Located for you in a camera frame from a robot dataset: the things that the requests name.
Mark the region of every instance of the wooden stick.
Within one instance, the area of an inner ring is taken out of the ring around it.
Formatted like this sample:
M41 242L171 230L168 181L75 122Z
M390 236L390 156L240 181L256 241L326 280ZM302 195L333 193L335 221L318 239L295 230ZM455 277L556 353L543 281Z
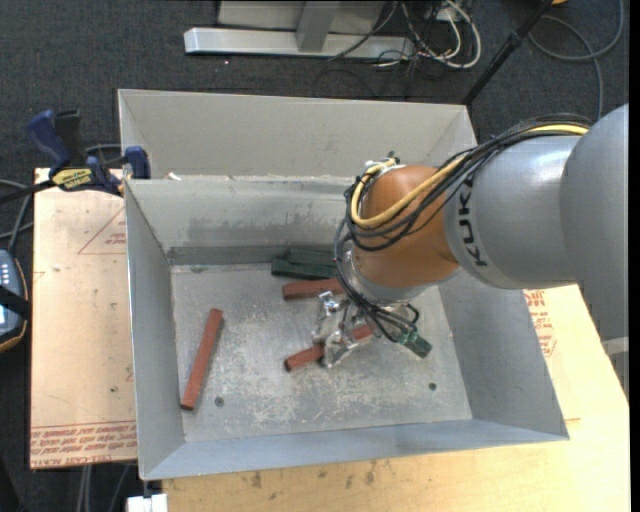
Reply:
M356 341L362 341L365 338L373 336L373 331L368 325L361 325L356 327L351 333L353 339ZM307 348L300 352L296 352L292 356L287 357L284 360L284 367L288 372L307 366L314 361L319 361L324 357L324 343L317 343L311 348Z
M189 382L184 390L184 395L180 401L180 407L187 411L192 411L198 396L200 395L200 389L204 382L204 376L207 372L207 366L209 366L209 358L213 352L213 347L218 336L218 330L222 323L222 311L219 309L212 309L209 312L209 318L207 319L207 325L202 335L202 341L198 347L198 353L193 361L191 367L191 375L189 375Z
M336 294L344 293L336 278L320 279L318 281L294 281L282 287L282 298L284 300L308 299L327 291Z

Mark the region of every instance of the gray bin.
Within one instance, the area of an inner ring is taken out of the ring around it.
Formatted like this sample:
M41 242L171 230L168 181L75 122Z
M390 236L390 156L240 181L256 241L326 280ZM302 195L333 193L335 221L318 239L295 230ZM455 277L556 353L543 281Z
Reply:
M464 107L123 90L138 457L146 480L566 439L520 291L459 271L414 304L419 360L374 340L287 373L316 299L285 302L270 261L328 248L344 189L389 151L437 165L475 144ZM161 179L174 173L181 181ZM180 409L206 317L224 324L200 402Z

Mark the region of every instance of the cardboard sheet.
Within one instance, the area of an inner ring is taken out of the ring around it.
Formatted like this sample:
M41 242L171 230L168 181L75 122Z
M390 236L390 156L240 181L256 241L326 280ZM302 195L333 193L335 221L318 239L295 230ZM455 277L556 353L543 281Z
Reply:
M50 189L34 220L30 466L135 459L124 202Z

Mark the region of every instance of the bin floor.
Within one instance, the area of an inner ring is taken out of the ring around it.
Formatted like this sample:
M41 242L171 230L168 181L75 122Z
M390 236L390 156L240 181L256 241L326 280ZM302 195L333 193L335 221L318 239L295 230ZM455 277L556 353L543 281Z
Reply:
M471 419L437 287L413 301L432 345L420 360L374 338L327 370L287 373L284 360L311 346L318 299L285 302L268 264L174 266L171 270L180 393L210 308L224 312L188 442Z

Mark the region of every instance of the clamp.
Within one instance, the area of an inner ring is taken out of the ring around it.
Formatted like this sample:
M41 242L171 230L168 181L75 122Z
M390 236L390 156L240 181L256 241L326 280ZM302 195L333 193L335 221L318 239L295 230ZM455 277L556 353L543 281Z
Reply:
M66 111L54 115L45 110L27 125L35 146L53 159L45 187L58 186L67 192L95 190L122 196L123 183L95 156L89 156L80 138L80 113ZM149 179L151 167L140 146L130 146L120 162L125 165L123 179Z

